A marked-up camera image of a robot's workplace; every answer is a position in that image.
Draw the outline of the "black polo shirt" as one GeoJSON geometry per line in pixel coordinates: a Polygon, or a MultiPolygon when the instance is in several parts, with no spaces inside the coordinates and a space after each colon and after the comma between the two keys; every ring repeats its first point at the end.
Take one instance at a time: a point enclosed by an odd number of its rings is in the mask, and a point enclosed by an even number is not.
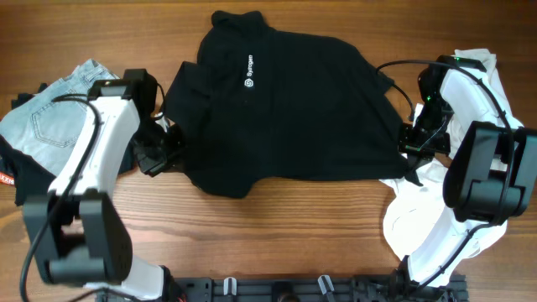
{"type": "Polygon", "coordinates": [[[200,190],[243,198],[262,179],[386,180],[409,173],[393,82],[340,39],[270,27],[258,11],[217,11],[184,62],[164,113],[200,190]]]}

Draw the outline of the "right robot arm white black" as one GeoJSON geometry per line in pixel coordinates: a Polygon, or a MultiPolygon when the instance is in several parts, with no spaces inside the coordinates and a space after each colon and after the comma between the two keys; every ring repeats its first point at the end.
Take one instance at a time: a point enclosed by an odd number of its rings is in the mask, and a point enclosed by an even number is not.
{"type": "Polygon", "coordinates": [[[442,183],[445,207],[402,262],[409,295],[446,286],[462,260],[491,247],[508,219],[527,209],[536,180],[536,132],[512,118],[484,64],[449,55],[424,64],[418,78],[423,109],[399,129],[407,179],[418,183],[418,168],[450,152],[446,130],[453,117],[465,134],[442,183]]]}

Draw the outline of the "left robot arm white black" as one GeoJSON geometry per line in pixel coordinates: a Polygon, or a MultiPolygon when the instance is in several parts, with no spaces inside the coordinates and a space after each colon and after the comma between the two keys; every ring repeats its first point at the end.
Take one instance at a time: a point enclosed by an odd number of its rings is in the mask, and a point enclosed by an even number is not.
{"type": "Polygon", "coordinates": [[[29,267],[47,284],[81,286],[87,294],[130,301],[186,301],[186,291],[165,266],[133,254],[131,237],[112,195],[127,146],[164,148],[167,132],[152,113],[162,87],[145,69],[98,80],[85,94],[64,94],[52,103],[74,102],[87,114],[76,145],[46,195],[30,196],[23,221],[30,240],[18,291],[29,300],[29,267]]]}

